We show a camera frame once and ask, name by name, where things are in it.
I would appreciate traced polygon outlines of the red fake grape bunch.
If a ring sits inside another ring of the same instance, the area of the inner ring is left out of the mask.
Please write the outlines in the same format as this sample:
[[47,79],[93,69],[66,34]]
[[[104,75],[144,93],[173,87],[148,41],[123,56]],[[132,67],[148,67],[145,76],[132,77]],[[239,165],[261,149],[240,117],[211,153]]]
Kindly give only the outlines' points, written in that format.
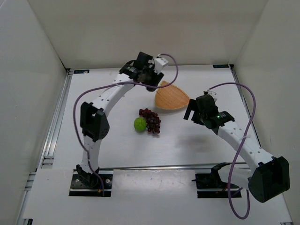
[[158,135],[160,133],[161,119],[158,114],[148,108],[139,109],[139,116],[143,118],[146,123],[146,130],[148,133]]

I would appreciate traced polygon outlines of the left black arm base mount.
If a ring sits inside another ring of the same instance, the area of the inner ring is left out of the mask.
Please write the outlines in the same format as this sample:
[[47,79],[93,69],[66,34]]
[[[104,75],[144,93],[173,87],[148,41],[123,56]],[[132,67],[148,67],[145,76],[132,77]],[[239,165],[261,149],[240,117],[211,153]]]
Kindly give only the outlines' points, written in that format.
[[90,181],[84,180],[77,171],[73,171],[70,183],[69,196],[78,197],[111,197],[113,185],[113,171],[99,171],[100,179],[92,175]]

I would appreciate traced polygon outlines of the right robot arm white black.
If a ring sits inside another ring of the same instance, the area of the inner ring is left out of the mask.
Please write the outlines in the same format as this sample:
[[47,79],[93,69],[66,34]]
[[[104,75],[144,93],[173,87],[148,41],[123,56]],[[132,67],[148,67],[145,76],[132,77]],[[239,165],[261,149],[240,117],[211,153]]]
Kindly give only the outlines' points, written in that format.
[[223,188],[228,178],[231,183],[248,190],[259,202],[264,203],[289,190],[289,163],[284,157],[274,157],[261,148],[252,138],[245,136],[234,117],[226,111],[219,112],[215,99],[209,94],[190,99],[184,119],[205,126],[225,140],[243,160],[249,170],[234,169],[231,164],[220,163],[210,173],[197,174],[198,188]]

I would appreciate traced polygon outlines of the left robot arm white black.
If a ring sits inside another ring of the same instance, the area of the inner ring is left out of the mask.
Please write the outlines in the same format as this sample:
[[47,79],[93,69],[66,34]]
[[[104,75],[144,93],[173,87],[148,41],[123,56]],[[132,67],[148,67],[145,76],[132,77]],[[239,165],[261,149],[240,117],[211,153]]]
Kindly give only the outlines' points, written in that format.
[[80,181],[89,188],[104,190],[104,180],[99,175],[98,156],[102,140],[107,136],[110,125],[108,115],[117,102],[136,84],[154,91],[163,78],[162,70],[168,61],[139,52],[136,60],[126,63],[118,72],[112,85],[91,102],[83,102],[80,107],[80,127],[82,129],[82,162],[76,166]]

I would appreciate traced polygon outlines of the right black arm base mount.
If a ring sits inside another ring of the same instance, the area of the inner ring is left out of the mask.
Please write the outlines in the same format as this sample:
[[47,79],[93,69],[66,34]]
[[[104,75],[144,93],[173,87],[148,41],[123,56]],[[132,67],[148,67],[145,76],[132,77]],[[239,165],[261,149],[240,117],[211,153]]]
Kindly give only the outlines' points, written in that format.
[[228,198],[227,179],[223,182],[218,174],[219,170],[229,163],[220,163],[211,168],[210,172],[197,172],[192,182],[196,183],[198,199]]

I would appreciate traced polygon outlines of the green fake fruit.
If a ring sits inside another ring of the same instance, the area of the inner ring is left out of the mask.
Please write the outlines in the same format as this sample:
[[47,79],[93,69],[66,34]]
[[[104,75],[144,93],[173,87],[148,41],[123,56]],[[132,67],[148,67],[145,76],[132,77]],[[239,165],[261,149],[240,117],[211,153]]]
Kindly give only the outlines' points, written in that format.
[[134,121],[134,128],[137,132],[143,132],[147,127],[146,120],[143,117],[136,118]]

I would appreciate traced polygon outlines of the dark brown fake fruit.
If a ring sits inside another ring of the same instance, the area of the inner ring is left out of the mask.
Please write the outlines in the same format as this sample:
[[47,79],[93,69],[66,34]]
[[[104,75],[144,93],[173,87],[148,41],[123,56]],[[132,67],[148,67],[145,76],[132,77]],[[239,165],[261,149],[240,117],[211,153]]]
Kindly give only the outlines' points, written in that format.
[[151,76],[148,74],[139,74],[137,81],[139,83],[147,83],[151,80]]

